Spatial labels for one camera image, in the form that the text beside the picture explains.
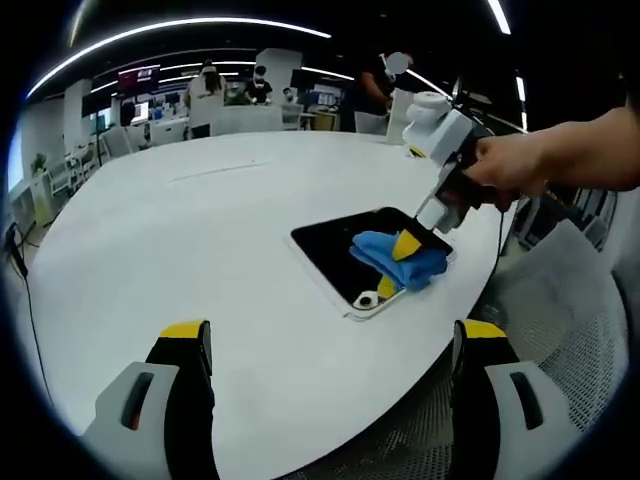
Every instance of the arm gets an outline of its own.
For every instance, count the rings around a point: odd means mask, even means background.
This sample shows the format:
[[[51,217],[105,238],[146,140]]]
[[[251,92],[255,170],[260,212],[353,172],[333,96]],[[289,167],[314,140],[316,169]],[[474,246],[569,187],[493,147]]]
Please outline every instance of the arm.
[[[387,102],[389,102],[389,98],[384,93],[382,93],[382,90],[380,90],[380,87],[378,87],[378,84],[376,84],[373,78],[373,74],[370,72],[363,72],[361,81],[369,96],[372,97],[380,105],[386,107]]]
[[[529,135],[478,142],[467,174],[501,190],[537,195],[545,182],[630,190],[640,185],[640,119],[629,107],[591,122],[568,122]]]

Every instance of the person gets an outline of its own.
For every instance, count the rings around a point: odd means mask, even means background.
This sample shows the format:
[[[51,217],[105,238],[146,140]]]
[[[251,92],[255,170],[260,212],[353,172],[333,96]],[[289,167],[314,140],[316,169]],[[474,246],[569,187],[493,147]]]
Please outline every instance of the person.
[[[227,84],[211,60],[204,62],[200,74],[191,80],[184,96],[189,109],[189,126],[193,138],[210,135],[211,108],[223,106]]]
[[[273,88],[264,79],[265,73],[267,73],[267,69],[262,65],[258,65],[253,72],[253,80],[244,91],[245,97],[252,105],[271,103]]]
[[[547,182],[603,190],[640,186],[640,98],[590,122],[568,122],[526,135],[478,141],[477,162],[465,173],[498,189],[505,211],[514,191],[541,195]]]
[[[289,87],[284,87],[282,89],[282,93],[284,94],[284,103],[293,105],[298,103],[298,96],[293,94],[293,90]]]
[[[408,64],[413,64],[411,55],[404,55]],[[385,53],[363,57],[360,74],[346,91],[341,103],[341,131],[356,132],[356,118],[362,125],[375,123],[386,128],[386,115],[391,107],[391,95],[397,80],[397,75],[387,68],[389,57]]]

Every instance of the wire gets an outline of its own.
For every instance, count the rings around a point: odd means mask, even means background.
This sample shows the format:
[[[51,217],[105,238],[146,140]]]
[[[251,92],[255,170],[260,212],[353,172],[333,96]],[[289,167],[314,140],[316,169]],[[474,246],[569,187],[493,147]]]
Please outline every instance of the wire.
[[[24,243],[22,244],[22,252],[23,252],[23,256],[22,258],[24,258]],[[24,285],[27,289],[27,300],[29,302],[29,318],[31,319],[31,330],[33,331],[33,340],[35,341],[36,344],[36,352],[38,354],[38,363],[40,364],[40,371],[42,372],[42,380],[44,382],[44,389],[47,392],[47,396],[49,397],[49,401],[51,402],[51,404],[53,405],[53,397],[51,396],[51,391],[49,390],[49,383],[47,382],[47,376],[44,373],[44,363],[42,362],[42,353],[40,352],[40,342],[38,341],[38,334],[36,333],[36,324],[33,320],[33,306],[31,304],[31,289],[29,288],[29,280],[27,280],[26,276],[22,276],[22,274],[20,273],[19,269],[16,267],[16,265],[14,265],[14,262],[12,259],[9,259],[9,263],[11,264],[11,267],[13,268],[13,270],[18,274],[18,276],[22,279],[22,281],[24,282]]]
[[[22,258],[24,258],[24,244],[26,243],[27,245],[31,245],[32,247],[35,248],[40,248],[40,245],[36,245],[35,243],[27,240],[27,236],[22,233],[22,231],[18,228],[18,224],[14,222],[14,225],[16,226],[16,231],[20,234],[20,246],[22,247]]]
[[[493,275],[498,268],[498,261],[500,261],[500,253],[502,252],[502,227],[504,226],[504,212],[500,212],[500,230],[498,230],[498,253],[496,253],[496,262],[493,264]]]

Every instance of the person in black shirt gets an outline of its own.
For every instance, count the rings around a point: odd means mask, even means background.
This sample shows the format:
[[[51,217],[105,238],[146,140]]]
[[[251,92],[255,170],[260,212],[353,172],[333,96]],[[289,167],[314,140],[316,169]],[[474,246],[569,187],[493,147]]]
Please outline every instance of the person in black shirt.
[[[273,88],[269,82],[264,79],[267,69],[262,65],[258,65],[253,73],[253,80],[247,85],[244,91],[247,100],[252,104],[269,104],[271,103],[271,92]]]
[[[409,64],[413,63],[407,55]],[[365,55],[359,75],[347,90],[341,104],[340,129],[355,132],[357,113],[384,117],[391,106],[391,93],[397,76],[387,68],[388,54]]]

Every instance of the fluorescent light strip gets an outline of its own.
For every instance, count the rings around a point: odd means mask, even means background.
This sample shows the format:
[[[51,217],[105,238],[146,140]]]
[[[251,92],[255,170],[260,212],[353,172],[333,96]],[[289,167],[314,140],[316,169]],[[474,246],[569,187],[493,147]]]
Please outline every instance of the fluorescent light strip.
[[[500,0],[487,0],[491,10],[493,10],[493,16],[496,17],[498,21],[498,26],[500,27],[500,31],[505,35],[511,35],[511,29],[509,28],[509,23],[507,22],[507,17],[502,10],[502,5],[500,5]]]
[[[105,83],[103,86],[98,87],[98,88],[94,88],[93,90],[91,90],[91,92],[89,93],[96,93],[99,92],[100,90],[102,90],[103,88],[107,88],[107,87],[111,87],[113,85],[115,85],[116,83],[118,83],[117,80],[114,80],[113,82],[109,82],[109,83]]]
[[[190,68],[190,67],[201,67],[202,66],[202,62],[200,63],[185,63],[184,65],[174,65],[173,67],[162,67],[160,69],[161,72],[164,72],[166,70],[177,70],[179,68]]]
[[[211,62],[213,65],[255,65],[256,62],[240,62],[235,60],[228,60],[224,62]]]
[[[242,61],[235,61],[235,60],[228,60],[228,61],[224,61],[224,62],[211,62],[213,65],[255,65],[256,62],[242,62]],[[179,68],[189,68],[189,67],[201,67],[203,64],[202,62],[200,63],[186,63],[184,65],[174,65],[172,67],[162,67],[160,69],[161,72],[164,72],[165,70],[176,70]]]
[[[136,72],[138,70],[145,70],[148,68],[158,68],[160,65],[147,65],[146,67],[136,67],[136,68],[130,68],[129,70],[123,70],[121,72],[118,72],[118,75],[122,74],[122,73],[129,73],[129,72]]]
[[[185,75],[184,77],[165,78],[164,80],[160,80],[158,83],[179,82],[180,80],[189,80],[196,77],[197,75]]]
[[[520,101],[524,102],[526,100],[526,96],[524,94],[524,81],[521,77],[516,77],[516,84],[518,85],[518,96],[520,97]]]
[[[353,77],[348,77],[339,73],[327,72],[326,70],[318,70],[317,68],[302,67],[302,70],[306,70],[307,72],[323,73],[325,75],[331,75],[332,77],[344,78],[345,80],[355,80]]]
[[[427,80],[426,78],[424,78],[421,75],[418,75],[416,72],[414,72],[413,70],[409,70],[407,69],[407,73],[409,75],[411,75],[412,77],[417,78],[418,80],[420,80],[422,83],[426,83],[427,85],[429,85],[431,88],[433,88],[436,92],[444,95],[447,100],[451,100],[451,95],[449,95],[447,92],[445,92],[444,90],[442,90],[440,87],[438,87],[437,85],[431,83],[429,80]]]
[[[134,28],[133,30],[127,30],[126,32],[119,33],[118,35],[114,35],[109,38],[105,38],[100,42],[94,43],[93,45],[88,46],[77,52],[76,54],[70,56],[62,63],[56,65],[49,72],[47,72],[40,80],[36,82],[36,84],[31,87],[31,90],[27,93],[27,98],[29,98],[33,93],[38,90],[42,85],[51,80],[55,75],[60,73],[62,70],[67,68],[69,65],[77,62],[82,57],[88,55],[89,53],[96,51],[106,45],[109,45],[113,42],[117,42],[118,40],[122,40],[123,38],[132,37],[134,35],[138,35],[140,33],[150,32],[153,30],[159,30],[162,28],[169,27],[177,27],[181,25],[199,25],[199,24],[207,24],[207,23],[240,23],[240,24],[249,24],[249,25],[265,25],[268,27],[278,27],[278,28],[286,28],[289,30],[296,30],[298,32],[308,33],[310,35],[316,35],[322,38],[331,38],[331,35],[324,32],[319,32],[317,30],[311,30],[310,28],[299,27],[297,25],[290,25],[288,23],[282,22],[272,22],[270,20],[260,20],[257,18],[234,18],[234,17],[210,17],[210,18],[187,18],[183,20],[172,20],[169,22],[162,23],[154,23],[152,25],[146,25],[144,27]]]
[[[527,133],[527,131],[526,131],[526,130],[523,130],[523,129],[522,129],[522,127],[519,127],[518,125],[515,125],[515,124],[513,124],[513,123],[511,123],[511,122],[507,122],[507,121],[506,121],[506,120],[504,120],[503,118],[496,117],[495,115],[491,115],[490,113],[487,113],[486,115],[487,115],[487,117],[489,117],[489,118],[493,118],[494,120],[497,120],[497,121],[498,121],[498,122],[500,122],[500,123],[504,123],[504,124],[505,124],[505,125],[507,125],[508,127],[511,127],[511,128],[513,128],[513,129],[515,129],[515,130],[518,130],[519,132]]]

